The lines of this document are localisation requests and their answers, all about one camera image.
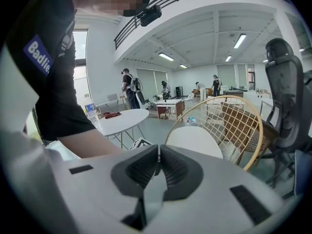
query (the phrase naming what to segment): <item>wicker chair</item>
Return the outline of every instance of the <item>wicker chair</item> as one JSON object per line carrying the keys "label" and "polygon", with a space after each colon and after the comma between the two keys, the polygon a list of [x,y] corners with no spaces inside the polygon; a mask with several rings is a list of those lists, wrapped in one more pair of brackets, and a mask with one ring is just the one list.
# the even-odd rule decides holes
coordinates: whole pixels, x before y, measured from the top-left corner
{"label": "wicker chair", "polygon": [[176,146],[186,143],[186,139],[188,141],[196,141],[197,143],[206,142],[206,145],[202,144],[201,148],[206,148],[206,154],[209,155],[212,145],[208,140],[212,137],[220,148],[223,158],[237,165],[245,151],[253,152],[252,157],[244,167],[244,170],[248,170],[265,144],[263,144],[262,120],[257,110],[244,98],[218,96],[209,98],[196,105],[188,110],[182,118],[187,118],[186,115],[190,112],[195,114],[195,111],[199,111],[200,114],[200,119],[197,120],[199,123],[196,127],[202,128],[207,132],[206,139],[197,139],[196,134],[194,134],[194,124],[192,124],[193,128],[183,127],[184,134],[186,132],[188,134],[177,139],[176,132],[177,129],[180,129],[175,129],[179,122],[177,120],[167,136],[166,144],[174,145],[172,141],[173,136],[180,142],[176,141]]}

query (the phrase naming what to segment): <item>white round table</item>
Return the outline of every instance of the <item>white round table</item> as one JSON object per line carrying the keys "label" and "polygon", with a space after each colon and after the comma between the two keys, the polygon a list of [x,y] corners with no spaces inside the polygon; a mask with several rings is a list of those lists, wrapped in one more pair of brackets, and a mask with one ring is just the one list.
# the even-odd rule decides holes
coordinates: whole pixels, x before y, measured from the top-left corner
{"label": "white round table", "polygon": [[138,124],[147,118],[149,111],[146,109],[131,109],[121,111],[120,113],[121,115],[117,117],[100,119],[99,123],[101,127],[98,128],[98,130],[106,137],[115,136],[115,138],[121,143],[121,148],[124,146],[127,149],[122,142],[122,133],[125,132],[133,141],[135,141],[133,136],[131,136],[127,130],[133,129],[137,126],[143,138],[145,138]]}

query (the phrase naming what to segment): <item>fluorescent light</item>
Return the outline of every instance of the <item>fluorescent light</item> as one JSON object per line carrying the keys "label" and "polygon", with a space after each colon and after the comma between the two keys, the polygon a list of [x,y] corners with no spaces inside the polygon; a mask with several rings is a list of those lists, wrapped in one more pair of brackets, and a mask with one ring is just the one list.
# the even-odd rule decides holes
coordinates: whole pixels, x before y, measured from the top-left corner
{"label": "fluorescent light", "polygon": [[232,56],[228,56],[225,61],[229,61],[231,58]]}
{"label": "fluorescent light", "polygon": [[167,60],[169,60],[169,61],[173,61],[173,60],[175,60],[175,59],[172,59],[171,57],[169,57],[169,56],[165,55],[164,53],[160,53],[159,55],[160,55],[161,57],[166,58],[166,59],[167,59]]}
{"label": "fluorescent light", "polygon": [[238,49],[238,47],[242,44],[243,40],[246,38],[246,34],[240,34],[238,41],[236,42],[234,49]]}

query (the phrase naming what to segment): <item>wooden table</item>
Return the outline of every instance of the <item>wooden table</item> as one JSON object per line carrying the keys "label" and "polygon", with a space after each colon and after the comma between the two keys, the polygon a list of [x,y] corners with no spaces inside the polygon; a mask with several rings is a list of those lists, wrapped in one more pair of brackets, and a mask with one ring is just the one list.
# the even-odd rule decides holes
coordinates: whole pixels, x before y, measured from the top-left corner
{"label": "wooden table", "polygon": [[176,119],[178,119],[179,115],[183,115],[183,111],[185,109],[184,101],[182,99],[168,99],[166,102],[162,99],[155,102],[155,104],[157,105],[158,119],[161,119],[161,114],[165,114],[167,112],[168,107],[175,108]]}

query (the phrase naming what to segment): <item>gray floor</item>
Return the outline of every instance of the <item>gray floor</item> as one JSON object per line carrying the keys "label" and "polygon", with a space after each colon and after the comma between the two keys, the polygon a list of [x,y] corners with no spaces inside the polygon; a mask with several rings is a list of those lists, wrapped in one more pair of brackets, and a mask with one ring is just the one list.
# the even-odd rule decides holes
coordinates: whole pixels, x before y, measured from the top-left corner
{"label": "gray floor", "polygon": [[[196,119],[200,119],[201,115],[203,113],[203,108],[199,108],[197,111],[193,111],[190,115],[188,114],[188,117],[195,117]],[[155,112],[153,110],[150,111],[150,117],[146,118],[143,122],[139,124],[141,131],[144,134],[144,137],[146,140],[152,142],[153,144],[164,144],[166,137],[174,124],[176,120],[175,115],[170,115],[168,120],[164,119],[158,119],[156,118]],[[186,125],[197,125],[196,123],[190,124],[190,123],[184,123],[179,122],[177,127],[186,126]],[[142,137],[139,129],[137,127],[134,128],[134,139],[138,139]],[[114,138],[110,137],[111,141],[120,146],[120,142]],[[133,143],[133,141],[124,133],[123,134],[123,143],[126,147],[130,147]],[[241,160],[240,166],[244,167],[245,164],[249,161],[252,153],[245,152],[243,155],[243,158]],[[265,182],[267,179],[269,179],[274,172],[274,161],[272,159],[262,159],[260,160],[258,166],[252,166],[248,172],[250,172],[252,175],[257,177],[258,179]],[[282,176],[279,178],[276,188],[274,189],[277,193],[279,193],[281,196],[290,192],[293,188],[293,177],[288,178],[289,170],[286,170]]]}

